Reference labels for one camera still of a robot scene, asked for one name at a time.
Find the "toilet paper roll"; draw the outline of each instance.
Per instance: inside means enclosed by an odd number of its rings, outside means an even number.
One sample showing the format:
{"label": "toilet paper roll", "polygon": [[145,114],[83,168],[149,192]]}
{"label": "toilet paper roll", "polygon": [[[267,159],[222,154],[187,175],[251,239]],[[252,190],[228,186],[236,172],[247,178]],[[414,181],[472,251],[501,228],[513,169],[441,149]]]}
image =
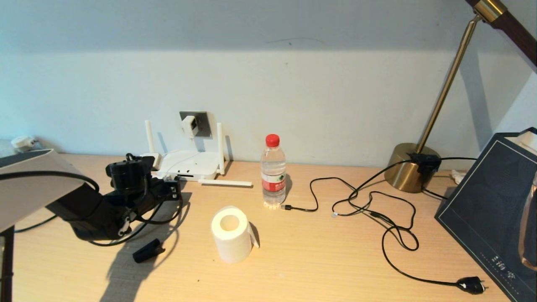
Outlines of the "toilet paper roll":
{"label": "toilet paper roll", "polygon": [[252,244],[259,247],[246,215],[235,206],[226,206],[214,214],[211,231],[220,258],[225,262],[243,261],[250,254]]}

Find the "red label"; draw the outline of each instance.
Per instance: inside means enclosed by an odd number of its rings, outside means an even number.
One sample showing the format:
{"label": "red label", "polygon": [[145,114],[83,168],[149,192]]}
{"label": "red label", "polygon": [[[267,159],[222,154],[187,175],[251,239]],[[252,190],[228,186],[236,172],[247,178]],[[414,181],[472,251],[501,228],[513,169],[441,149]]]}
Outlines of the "red label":
{"label": "red label", "polygon": [[279,183],[270,183],[266,180],[263,181],[263,189],[271,192],[278,192],[279,190],[285,188],[285,179]]}

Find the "power outlet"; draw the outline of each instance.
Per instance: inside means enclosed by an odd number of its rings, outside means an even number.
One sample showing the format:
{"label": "power outlet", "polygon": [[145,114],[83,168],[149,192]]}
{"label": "power outlet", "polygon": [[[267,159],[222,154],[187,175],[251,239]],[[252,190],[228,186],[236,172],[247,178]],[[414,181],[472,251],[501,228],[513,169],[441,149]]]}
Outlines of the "power outlet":
{"label": "power outlet", "polygon": [[196,123],[198,123],[196,137],[211,137],[211,126],[209,126],[207,111],[180,111],[179,115],[181,116],[181,120],[184,120],[187,116],[194,116],[196,118]]}

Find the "wooden desk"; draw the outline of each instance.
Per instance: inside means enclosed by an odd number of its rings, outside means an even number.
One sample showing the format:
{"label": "wooden desk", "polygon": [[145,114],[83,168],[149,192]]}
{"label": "wooden desk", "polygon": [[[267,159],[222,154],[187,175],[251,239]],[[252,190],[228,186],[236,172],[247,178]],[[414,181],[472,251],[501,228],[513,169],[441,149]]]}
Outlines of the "wooden desk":
{"label": "wooden desk", "polygon": [[[104,168],[121,157],[65,155],[81,172],[112,190]],[[312,207],[309,182],[339,176],[358,185],[378,168],[289,164],[291,190],[286,203]],[[454,282],[479,276],[489,288],[472,296],[451,286],[413,281],[392,269],[381,251],[384,228],[365,215],[331,217],[333,202],[350,190],[337,181],[314,184],[320,209],[315,213],[268,210],[263,207],[259,164],[233,162],[222,179],[254,182],[253,189],[202,186],[187,182],[190,203],[177,229],[148,226],[127,244],[97,247],[75,237],[61,219],[16,234],[13,301],[508,301],[496,284],[435,221],[439,200],[395,190],[386,182],[366,188],[411,201],[417,208],[414,232],[420,248],[409,252],[390,236],[386,249],[403,271],[422,278]],[[435,177],[429,189],[444,193],[454,183]],[[213,214],[227,205],[239,207],[257,227],[260,249],[237,264],[222,262],[209,229]],[[375,197],[372,210],[406,225],[411,208]],[[342,205],[339,212],[350,211]],[[156,218],[170,215],[162,213]],[[17,225],[32,225],[50,216],[40,210]],[[166,252],[155,261],[136,264],[132,253],[154,238],[165,239]],[[409,245],[409,236],[405,237]]]}

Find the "plastic bottle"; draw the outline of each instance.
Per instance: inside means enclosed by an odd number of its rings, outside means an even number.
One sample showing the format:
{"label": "plastic bottle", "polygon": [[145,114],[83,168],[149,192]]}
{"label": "plastic bottle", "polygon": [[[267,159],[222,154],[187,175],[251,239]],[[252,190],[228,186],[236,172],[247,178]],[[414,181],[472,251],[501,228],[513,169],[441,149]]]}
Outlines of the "plastic bottle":
{"label": "plastic bottle", "polygon": [[285,200],[285,154],[280,148],[280,137],[269,134],[261,156],[261,178],[264,205],[278,208]]}

